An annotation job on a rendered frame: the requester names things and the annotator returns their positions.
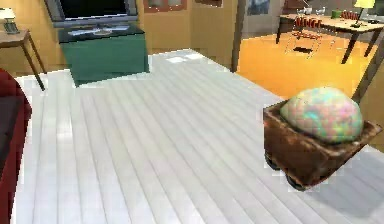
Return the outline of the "white table lamp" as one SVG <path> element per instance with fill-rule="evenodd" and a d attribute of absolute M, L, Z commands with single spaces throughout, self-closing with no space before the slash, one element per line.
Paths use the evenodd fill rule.
<path fill-rule="evenodd" d="M 15 23 L 15 14 L 11 8 L 0 8 L 0 20 L 3 20 L 7 34 L 18 34 L 19 30 Z"/>

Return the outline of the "brown wooden wheeled box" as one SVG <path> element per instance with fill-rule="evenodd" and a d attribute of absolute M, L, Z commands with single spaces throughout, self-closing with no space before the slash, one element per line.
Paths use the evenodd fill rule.
<path fill-rule="evenodd" d="M 328 179 L 382 131 L 378 124 L 365 121 L 356 140 L 328 144 L 287 123 L 280 115 L 285 103 L 263 109 L 264 157 L 273 170 L 282 170 L 288 183 L 298 191 Z"/>

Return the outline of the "grey television set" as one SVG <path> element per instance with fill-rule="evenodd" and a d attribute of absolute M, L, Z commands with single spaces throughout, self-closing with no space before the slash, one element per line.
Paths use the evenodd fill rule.
<path fill-rule="evenodd" d="M 138 20 L 136 0 L 44 0 L 55 28 Z"/>

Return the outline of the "brown wooden side table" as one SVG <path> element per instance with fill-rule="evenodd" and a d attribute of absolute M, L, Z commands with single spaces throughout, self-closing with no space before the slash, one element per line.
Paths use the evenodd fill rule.
<path fill-rule="evenodd" d="M 37 80 L 39 87 L 42 91 L 45 90 L 45 86 L 41 80 L 41 77 L 39 76 L 39 73 L 37 71 L 37 68 L 32 60 L 32 57 L 27 50 L 27 43 L 30 43 L 32 51 L 34 55 L 36 56 L 36 59 L 43 71 L 44 74 L 47 73 L 47 70 L 45 69 L 45 66 L 43 64 L 43 61 L 40 57 L 40 54 L 38 53 L 37 47 L 33 41 L 33 38 L 31 36 L 31 33 L 29 30 L 22 30 L 19 31 L 16 34 L 7 34 L 5 31 L 0 31 L 0 49 L 6 49 L 6 48 L 16 48 L 20 47 L 24 55 L 33 71 L 34 77 Z"/>

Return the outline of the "framed wall picture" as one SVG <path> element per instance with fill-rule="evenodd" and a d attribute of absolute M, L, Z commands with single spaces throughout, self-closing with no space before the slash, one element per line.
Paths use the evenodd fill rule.
<path fill-rule="evenodd" d="M 269 11 L 270 0 L 249 0 L 247 14 L 252 15 L 263 15 Z"/>

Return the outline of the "dark red sofa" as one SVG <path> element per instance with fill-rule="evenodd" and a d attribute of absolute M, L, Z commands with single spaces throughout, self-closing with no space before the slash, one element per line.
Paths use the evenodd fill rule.
<path fill-rule="evenodd" d="M 31 114 L 20 84 L 0 68 L 0 224 L 10 224 Z"/>

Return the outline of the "green television cabinet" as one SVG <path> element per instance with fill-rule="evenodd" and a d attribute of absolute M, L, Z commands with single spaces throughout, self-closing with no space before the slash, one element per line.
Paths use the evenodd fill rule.
<path fill-rule="evenodd" d="M 66 28 L 58 39 L 76 87 L 149 71 L 145 32 L 134 24 Z"/>

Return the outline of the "yellow shade table lamp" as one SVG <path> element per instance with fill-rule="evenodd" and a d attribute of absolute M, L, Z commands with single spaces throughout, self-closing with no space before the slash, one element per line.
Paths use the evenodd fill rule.
<path fill-rule="evenodd" d="M 352 24 L 353 28 L 359 28 L 362 24 L 361 16 L 365 9 L 371 9 L 374 7 L 376 0 L 356 0 L 354 6 L 360 9 L 357 20 Z"/>

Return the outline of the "multicoloured pastel ball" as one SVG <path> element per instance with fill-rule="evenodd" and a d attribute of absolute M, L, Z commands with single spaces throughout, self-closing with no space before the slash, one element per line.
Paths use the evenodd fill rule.
<path fill-rule="evenodd" d="M 358 104 L 333 87 L 299 92 L 281 107 L 280 115 L 299 131 L 334 144 L 355 140 L 364 123 Z"/>

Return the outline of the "brown wooden dining table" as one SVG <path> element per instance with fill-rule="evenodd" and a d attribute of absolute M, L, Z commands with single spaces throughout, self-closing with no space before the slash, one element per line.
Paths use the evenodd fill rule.
<path fill-rule="evenodd" d="M 350 19 L 340 19 L 340 18 L 331 18 L 330 16 L 318 16 L 314 15 L 295 15 L 287 14 L 279 16 L 279 26 L 276 35 L 276 43 L 279 43 L 281 34 L 283 33 L 282 27 L 289 22 L 292 23 L 293 31 L 301 31 L 304 27 L 309 26 L 313 28 L 324 28 L 335 31 L 336 33 L 350 33 L 351 38 L 348 43 L 348 47 L 344 53 L 342 64 L 345 64 L 357 42 L 357 39 L 360 35 L 364 33 L 372 32 L 372 38 L 369 42 L 369 45 L 365 51 L 364 56 L 367 57 L 373 45 L 376 43 L 380 33 L 384 30 L 384 24 L 370 24 L 368 22 L 358 22 Z"/>

